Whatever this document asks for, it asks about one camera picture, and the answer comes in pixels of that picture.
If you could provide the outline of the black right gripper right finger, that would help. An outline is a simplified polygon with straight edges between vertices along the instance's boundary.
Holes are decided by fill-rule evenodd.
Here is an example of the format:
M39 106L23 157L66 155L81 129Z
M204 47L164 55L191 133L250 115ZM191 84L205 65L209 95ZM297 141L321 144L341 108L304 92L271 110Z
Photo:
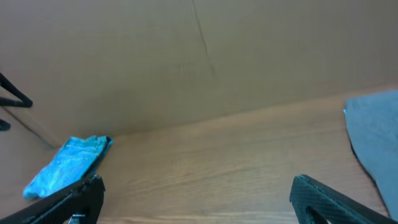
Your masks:
M300 224L397 224L307 175L294 177L289 201Z

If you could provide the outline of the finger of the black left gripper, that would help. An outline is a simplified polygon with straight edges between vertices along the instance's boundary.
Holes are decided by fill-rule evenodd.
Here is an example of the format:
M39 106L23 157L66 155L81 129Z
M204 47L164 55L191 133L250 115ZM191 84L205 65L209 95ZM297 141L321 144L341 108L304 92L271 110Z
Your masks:
M1 106L11 106L20 108L31 108L33 102L30 98L19 91L3 74L1 74L1 87L14 95L18 100L1 97Z
M11 128L11 125L8 122L6 122L4 120L0 120L0 131L8 131L8 130L10 130L10 128Z

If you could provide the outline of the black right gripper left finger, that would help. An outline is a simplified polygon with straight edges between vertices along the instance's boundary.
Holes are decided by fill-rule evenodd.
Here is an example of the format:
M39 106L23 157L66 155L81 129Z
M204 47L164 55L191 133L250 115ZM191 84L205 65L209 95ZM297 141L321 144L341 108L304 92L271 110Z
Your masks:
M105 186L100 175L89 175L6 218L1 224L92 223L98 221Z

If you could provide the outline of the light blue denim jeans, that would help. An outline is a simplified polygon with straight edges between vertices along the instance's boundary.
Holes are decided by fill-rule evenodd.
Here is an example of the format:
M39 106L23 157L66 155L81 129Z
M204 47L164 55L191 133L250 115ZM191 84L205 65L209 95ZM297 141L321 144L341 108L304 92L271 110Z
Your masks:
M44 198L94 174L113 145L109 136L71 137L25 187L27 200Z

